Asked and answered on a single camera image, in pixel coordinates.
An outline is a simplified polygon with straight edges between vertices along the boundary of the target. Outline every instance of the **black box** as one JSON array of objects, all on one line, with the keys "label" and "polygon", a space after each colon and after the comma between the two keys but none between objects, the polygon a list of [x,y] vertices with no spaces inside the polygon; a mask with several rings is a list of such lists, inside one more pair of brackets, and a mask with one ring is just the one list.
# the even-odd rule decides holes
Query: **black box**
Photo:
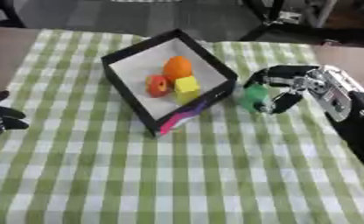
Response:
[{"label": "black box", "polygon": [[[192,62],[201,94],[185,105],[178,105],[172,94],[151,98],[145,92],[145,77],[161,74],[170,57],[185,56]],[[113,52],[101,58],[109,82],[132,107],[153,136],[177,115],[197,107],[208,108],[231,95],[237,75],[181,30],[168,31],[154,38]]]}]

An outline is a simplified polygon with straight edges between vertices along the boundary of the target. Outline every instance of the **green checkered tablecloth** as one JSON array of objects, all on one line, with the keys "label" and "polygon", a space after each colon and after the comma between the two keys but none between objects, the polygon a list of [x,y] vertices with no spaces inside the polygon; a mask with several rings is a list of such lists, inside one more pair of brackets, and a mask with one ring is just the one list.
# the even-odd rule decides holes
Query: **green checkered tablecloth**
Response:
[{"label": "green checkered tablecloth", "polygon": [[[0,136],[0,223],[364,223],[364,166],[309,95],[282,115],[229,98],[145,135],[100,60],[141,39],[38,35],[4,102],[31,126]],[[200,43],[245,80],[315,62],[308,45]]]}]

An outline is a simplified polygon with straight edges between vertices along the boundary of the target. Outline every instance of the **red apple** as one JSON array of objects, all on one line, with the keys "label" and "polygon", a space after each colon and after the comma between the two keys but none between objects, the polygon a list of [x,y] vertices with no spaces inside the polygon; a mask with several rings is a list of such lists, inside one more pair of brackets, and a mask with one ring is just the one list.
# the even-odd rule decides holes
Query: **red apple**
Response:
[{"label": "red apple", "polygon": [[162,97],[167,95],[167,79],[161,74],[150,75],[145,79],[145,90],[152,97]]}]

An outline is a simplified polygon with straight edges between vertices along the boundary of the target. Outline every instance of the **yellow cube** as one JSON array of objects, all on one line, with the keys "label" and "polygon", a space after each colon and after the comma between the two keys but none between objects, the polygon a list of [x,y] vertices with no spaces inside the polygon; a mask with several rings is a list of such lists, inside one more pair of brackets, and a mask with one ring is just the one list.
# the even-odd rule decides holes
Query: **yellow cube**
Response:
[{"label": "yellow cube", "polygon": [[192,75],[175,80],[174,88],[179,104],[186,104],[200,95],[200,85]]}]

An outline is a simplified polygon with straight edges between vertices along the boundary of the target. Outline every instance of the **floor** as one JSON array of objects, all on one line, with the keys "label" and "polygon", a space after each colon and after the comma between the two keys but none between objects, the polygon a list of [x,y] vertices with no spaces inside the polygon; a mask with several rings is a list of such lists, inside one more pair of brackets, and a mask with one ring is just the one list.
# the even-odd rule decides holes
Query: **floor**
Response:
[{"label": "floor", "polygon": [[[182,0],[178,3],[117,3],[111,0],[14,0],[29,28],[153,36],[180,28],[196,39],[237,40],[259,25],[237,0]],[[305,42],[266,35],[261,41]]]}]

